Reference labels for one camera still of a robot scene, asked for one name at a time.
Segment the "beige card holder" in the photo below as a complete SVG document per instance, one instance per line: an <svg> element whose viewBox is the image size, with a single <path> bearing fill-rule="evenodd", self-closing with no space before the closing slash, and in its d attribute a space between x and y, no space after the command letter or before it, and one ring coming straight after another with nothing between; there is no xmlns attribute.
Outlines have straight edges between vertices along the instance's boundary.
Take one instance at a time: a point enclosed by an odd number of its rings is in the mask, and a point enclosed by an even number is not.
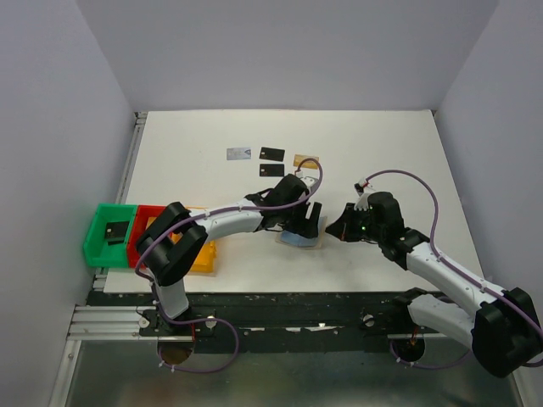
<svg viewBox="0 0 543 407"><path fill-rule="evenodd" d="M327 225L327 216L322 216L318 221L318 234L317 237L302 237L301 235L294 234L290 231L281 231L275 241L279 244L284 244L289 247L299 248L303 250L318 249L322 245L322 240L325 234L325 228Z"/></svg>

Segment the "gold credit card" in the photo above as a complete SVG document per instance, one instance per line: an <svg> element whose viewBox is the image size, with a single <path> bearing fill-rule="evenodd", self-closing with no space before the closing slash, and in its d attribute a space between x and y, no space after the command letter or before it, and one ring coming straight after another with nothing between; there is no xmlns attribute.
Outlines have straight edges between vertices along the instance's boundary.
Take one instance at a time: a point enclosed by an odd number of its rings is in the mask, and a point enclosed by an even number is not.
<svg viewBox="0 0 543 407"><path fill-rule="evenodd" d="M295 154L293 166L296 168L306 168L317 170L319 158L317 156L308 156L303 154Z"/></svg>

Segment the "dark grey VIP card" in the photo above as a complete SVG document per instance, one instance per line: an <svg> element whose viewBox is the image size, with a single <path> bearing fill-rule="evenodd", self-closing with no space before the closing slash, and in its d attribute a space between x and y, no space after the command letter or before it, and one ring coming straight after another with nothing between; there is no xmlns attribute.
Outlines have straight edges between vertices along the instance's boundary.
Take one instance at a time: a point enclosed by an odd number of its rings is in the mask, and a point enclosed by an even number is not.
<svg viewBox="0 0 543 407"><path fill-rule="evenodd" d="M260 177L283 177L285 175L284 164L260 164Z"/></svg>

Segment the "black credit card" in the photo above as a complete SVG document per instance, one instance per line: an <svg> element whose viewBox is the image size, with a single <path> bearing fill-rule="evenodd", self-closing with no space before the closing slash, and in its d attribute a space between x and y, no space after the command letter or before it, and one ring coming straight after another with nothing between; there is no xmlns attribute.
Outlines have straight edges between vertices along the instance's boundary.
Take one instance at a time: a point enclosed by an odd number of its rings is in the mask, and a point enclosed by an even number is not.
<svg viewBox="0 0 543 407"><path fill-rule="evenodd" d="M283 162L285 156L285 150L280 148L262 147L260 149L259 159Z"/></svg>

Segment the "silver credit card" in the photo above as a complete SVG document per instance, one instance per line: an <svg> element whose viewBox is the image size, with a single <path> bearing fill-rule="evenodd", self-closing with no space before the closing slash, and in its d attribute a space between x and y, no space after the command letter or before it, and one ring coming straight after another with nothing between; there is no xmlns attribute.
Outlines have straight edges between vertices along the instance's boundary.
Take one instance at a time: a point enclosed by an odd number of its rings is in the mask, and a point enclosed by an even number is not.
<svg viewBox="0 0 543 407"><path fill-rule="evenodd" d="M251 159L251 148L228 148L226 158L228 161Z"/></svg>

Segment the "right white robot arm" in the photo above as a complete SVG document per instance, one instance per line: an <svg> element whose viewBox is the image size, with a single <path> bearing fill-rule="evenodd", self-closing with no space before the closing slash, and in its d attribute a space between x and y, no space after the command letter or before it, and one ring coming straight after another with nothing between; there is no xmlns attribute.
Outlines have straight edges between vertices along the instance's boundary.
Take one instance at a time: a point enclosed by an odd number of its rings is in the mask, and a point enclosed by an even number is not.
<svg viewBox="0 0 543 407"><path fill-rule="evenodd" d="M468 348L493 376L505 377L542 353L542 330L531 297L506 290L439 254L427 236L405 226L389 192L364 193L326 228L346 243L376 243L383 256L437 287L448 301L414 288L390 311L392 326L424 326Z"/></svg>

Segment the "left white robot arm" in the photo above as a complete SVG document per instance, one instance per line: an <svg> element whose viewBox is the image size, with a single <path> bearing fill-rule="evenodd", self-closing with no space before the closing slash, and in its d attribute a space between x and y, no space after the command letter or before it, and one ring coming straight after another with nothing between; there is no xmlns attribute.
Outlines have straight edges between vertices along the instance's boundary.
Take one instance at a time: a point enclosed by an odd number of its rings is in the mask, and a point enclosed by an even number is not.
<svg viewBox="0 0 543 407"><path fill-rule="evenodd" d="M179 202L165 207L136 242L137 268L150 272L152 292L162 309L159 324L171 335L188 324L183 278L206 243L238 233L289 231L305 238L319 234L322 205L310 205L322 180L288 174L273 188L249 194L218 209L188 209Z"/></svg>

